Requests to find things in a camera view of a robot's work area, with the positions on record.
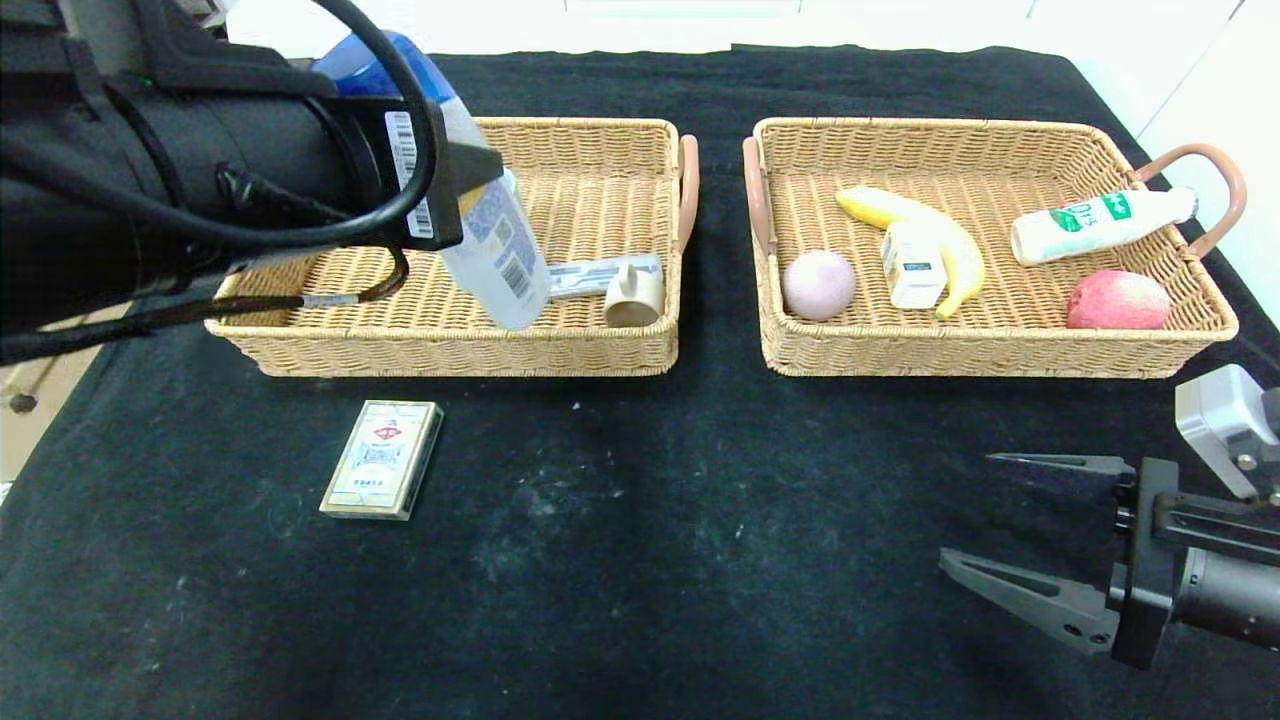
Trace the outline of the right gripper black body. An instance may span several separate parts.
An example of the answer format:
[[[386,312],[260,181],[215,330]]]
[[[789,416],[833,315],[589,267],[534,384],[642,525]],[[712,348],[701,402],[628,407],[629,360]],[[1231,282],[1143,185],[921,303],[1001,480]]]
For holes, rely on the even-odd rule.
[[[1179,466],[1146,457],[1132,487],[1123,561],[1110,607],[1120,612],[1114,660],[1153,669],[1190,626],[1277,652],[1277,507],[1181,489]]]

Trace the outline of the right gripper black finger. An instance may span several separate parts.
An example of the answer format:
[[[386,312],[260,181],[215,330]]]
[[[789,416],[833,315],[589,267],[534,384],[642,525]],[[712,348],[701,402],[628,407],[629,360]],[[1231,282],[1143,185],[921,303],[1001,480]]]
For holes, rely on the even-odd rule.
[[[1126,521],[1137,469],[1117,456],[996,452],[988,512],[1025,523],[1097,532]]]
[[[1107,653],[1114,646],[1120,612],[1093,585],[952,548],[940,551],[940,568],[961,587],[1080,653]]]

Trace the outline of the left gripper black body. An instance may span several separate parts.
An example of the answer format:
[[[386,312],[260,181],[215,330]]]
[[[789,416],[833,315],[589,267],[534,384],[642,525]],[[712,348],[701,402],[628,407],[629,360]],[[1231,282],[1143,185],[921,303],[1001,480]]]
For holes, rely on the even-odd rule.
[[[255,113],[255,220],[280,237],[259,258],[462,240],[440,108],[424,127],[401,97],[271,94]]]

